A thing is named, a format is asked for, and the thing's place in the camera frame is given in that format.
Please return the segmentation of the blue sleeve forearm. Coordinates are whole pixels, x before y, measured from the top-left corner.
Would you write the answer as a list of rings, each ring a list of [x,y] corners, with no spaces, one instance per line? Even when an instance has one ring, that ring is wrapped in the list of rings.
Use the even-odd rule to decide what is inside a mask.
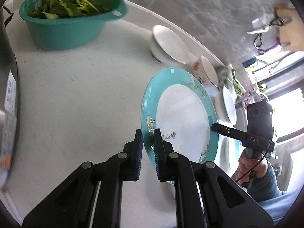
[[[281,191],[271,164],[266,161],[266,173],[254,179],[247,193],[272,217],[277,225],[287,214],[297,199],[301,187],[292,191]]]

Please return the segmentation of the right hand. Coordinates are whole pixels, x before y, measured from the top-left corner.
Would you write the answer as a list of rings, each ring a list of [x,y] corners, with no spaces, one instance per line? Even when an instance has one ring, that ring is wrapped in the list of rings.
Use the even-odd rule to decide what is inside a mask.
[[[234,173],[237,183],[239,185],[243,183],[247,183],[250,181],[249,171],[253,170],[255,173],[256,178],[261,179],[263,178],[268,169],[268,163],[264,155],[261,154],[258,160],[253,158],[248,158],[246,155],[246,150],[243,150],[240,158],[239,158],[239,166]]]

